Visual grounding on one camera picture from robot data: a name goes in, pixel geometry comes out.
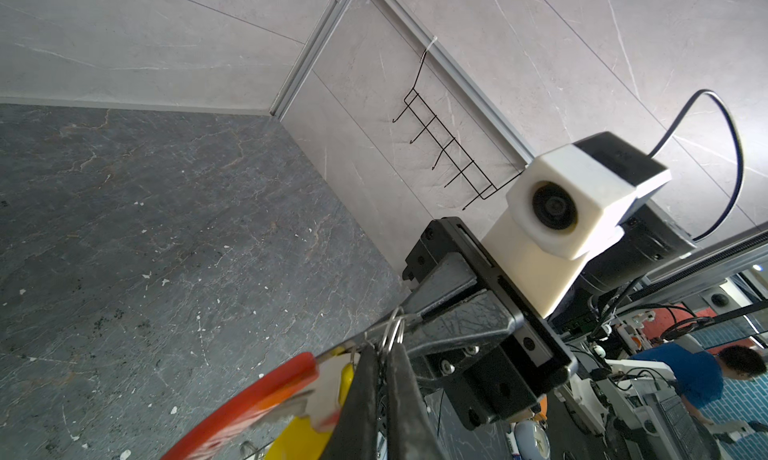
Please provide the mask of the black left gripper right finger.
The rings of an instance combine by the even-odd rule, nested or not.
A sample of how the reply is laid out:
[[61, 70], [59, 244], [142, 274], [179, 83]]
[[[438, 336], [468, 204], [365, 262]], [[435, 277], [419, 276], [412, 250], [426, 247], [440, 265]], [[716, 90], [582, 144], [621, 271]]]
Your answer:
[[386, 388], [388, 458], [446, 459], [402, 343], [386, 355]]

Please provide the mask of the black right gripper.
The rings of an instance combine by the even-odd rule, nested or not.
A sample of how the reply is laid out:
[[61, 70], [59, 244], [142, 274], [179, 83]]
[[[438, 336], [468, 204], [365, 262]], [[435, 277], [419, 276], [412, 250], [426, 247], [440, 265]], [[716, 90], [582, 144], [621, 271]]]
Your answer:
[[458, 217], [434, 219], [406, 258], [415, 289], [396, 309], [335, 347], [381, 342], [405, 354], [418, 385], [443, 390], [468, 430], [508, 420], [566, 384], [578, 362]]

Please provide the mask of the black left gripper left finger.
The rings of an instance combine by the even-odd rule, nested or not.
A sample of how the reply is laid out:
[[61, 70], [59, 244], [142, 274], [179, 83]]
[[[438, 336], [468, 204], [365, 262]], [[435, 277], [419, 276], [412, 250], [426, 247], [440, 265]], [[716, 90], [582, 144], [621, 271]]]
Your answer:
[[376, 459], [379, 358], [365, 346], [339, 421], [320, 460]]

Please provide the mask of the yellow capped key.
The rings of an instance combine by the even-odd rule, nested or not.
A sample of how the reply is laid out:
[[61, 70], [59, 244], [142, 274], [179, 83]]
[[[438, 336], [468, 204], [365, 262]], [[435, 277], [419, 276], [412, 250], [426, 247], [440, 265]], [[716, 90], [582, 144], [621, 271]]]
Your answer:
[[258, 459], [319, 459], [339, 421], [358, 362], [356, 352], [319, 361], [318, 377], [276, 409], [279, 418], [291, 420]]

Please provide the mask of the person in blue shirt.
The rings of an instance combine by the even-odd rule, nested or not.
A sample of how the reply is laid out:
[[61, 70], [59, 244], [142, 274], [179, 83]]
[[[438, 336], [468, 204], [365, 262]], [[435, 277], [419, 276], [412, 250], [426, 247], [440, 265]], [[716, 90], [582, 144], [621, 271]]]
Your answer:
[[697, 343], [669, 342], [636, 353], [632, 360], [661, 362], [675, 376], [676, 391], [689, 414], [704, 425], [714, 425], [701, 409], [719, 400], [726, 378], [749, 381], [767, 372], [761, 355], [746, 346], [732, 345], [712, 354]]

